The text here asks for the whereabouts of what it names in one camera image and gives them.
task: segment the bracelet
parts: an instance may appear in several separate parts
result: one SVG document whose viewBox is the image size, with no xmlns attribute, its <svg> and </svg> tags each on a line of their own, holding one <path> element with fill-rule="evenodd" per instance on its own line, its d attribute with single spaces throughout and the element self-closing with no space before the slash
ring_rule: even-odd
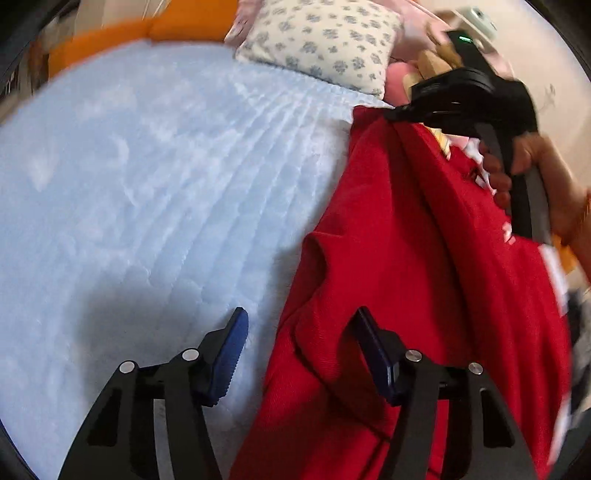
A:
<svg viewBox="0 0 591 480">
<path fill-rule="evenodd" d="M 587 190 L 587 201 L 585 202 L 581 215 L 577 218 L 577 222 L 574 224 L 574 227 L 571 228 L 570 233 L 560 241 L 563 247 L 569 246 L 570 243 L 579 236 L 583 231 L 583 227 L 585 226 L 585 222 L 589 215 L 591 215 L 591 189 Z"/>
</svg>

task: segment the pillow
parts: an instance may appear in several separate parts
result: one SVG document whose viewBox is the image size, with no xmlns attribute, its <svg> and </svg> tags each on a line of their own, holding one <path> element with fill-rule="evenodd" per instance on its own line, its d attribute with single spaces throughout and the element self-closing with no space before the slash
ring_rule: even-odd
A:
<svg viewBox="0 0 591 480">
<path fill-rule="evenodd" d="M 271 63 L 384 97 L 397 13 L 369 0 L 269 0 L 238 60 Z"/>
<path fill-rule="evenodd" d="M 224 38 L 224 43 L 231 47 L 239 47 L 246 40 L 246 36 L 255 22 L 255 18 L 261 9 L 262 0 L 239 0 L 236 18 L 232 28 Z"/>
<path fill-rule="evenodd" d="M 172 0 L 154 19 L 150 38 L 223 41 L 232 27 L 238 0 Z"/>
</svg>

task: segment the floral pillowcase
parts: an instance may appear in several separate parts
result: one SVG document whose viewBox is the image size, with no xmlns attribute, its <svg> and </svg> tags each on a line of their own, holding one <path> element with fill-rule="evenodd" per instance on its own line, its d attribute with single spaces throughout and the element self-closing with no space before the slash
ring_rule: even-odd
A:
<svg viewBox="0 0 591 480">
<path fill-rule="evenodd" d="M 384 97 L 400 18 L 369 0 L 269 0 L 236 58 Z"/>
</svg>

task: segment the red cloth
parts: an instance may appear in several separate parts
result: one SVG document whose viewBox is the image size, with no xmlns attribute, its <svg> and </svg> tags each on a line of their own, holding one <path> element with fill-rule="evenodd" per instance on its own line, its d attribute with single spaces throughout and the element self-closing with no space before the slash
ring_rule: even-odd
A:
<svg viewBox="0 0 591 480">
<path fill-rule="evenodd" d="M 349 164 L 303 242 L 230 480 L 377 478 L 398 409 L 376 393 L 346 328 L 362 305 L 438 363 L 480 362 L 544 477 L 570 345 L 538 247 L 505 242 L 507 217 L 460 150 L 446 161 L 424 127 L 389 124 L 377 109 L 353 118 Z M 429 477 L 441 470 L 444 402 L 438 413 Z"/>
</svg>

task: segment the orange cushion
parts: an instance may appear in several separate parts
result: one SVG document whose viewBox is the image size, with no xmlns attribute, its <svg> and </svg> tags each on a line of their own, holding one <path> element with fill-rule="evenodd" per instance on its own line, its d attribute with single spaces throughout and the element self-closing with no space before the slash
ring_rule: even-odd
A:
<svg viewBox="0 0 591 480">
<path fill-rule="evenodd" d="M 223 41 L 234 23 L 238 0 L 172 0 L 154 19 L 150 38 Z"/>
<path fill-rule="evenodd" d="M 153 18 L 127 21 L 90 31 L 62 43 L 49 54 L 49 78 L 97 53 L 140 38 L 148 38 L 153 21 Z"/>
</svg>

